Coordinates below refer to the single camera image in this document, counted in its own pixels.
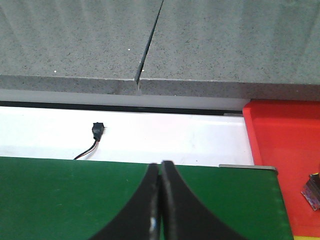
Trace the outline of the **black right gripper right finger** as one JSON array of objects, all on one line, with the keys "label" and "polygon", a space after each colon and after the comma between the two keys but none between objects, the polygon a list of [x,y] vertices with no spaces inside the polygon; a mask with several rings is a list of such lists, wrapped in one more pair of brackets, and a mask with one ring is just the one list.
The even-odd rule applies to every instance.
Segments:
[{"label": "black right gripper right finger", "polygon": [[161,163],[161,203],[167,240],[244,240],[191,191],[175,164]]}]

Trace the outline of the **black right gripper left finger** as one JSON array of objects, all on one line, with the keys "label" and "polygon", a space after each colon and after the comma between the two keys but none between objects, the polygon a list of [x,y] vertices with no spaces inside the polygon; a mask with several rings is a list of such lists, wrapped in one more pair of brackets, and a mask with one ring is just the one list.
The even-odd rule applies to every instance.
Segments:
[{"label": "black right gripper left finger", "polygon": [[140,185],[126,205],[90,239],[158,240],[160,226],[159,167],[156,163],[151,163]]}]

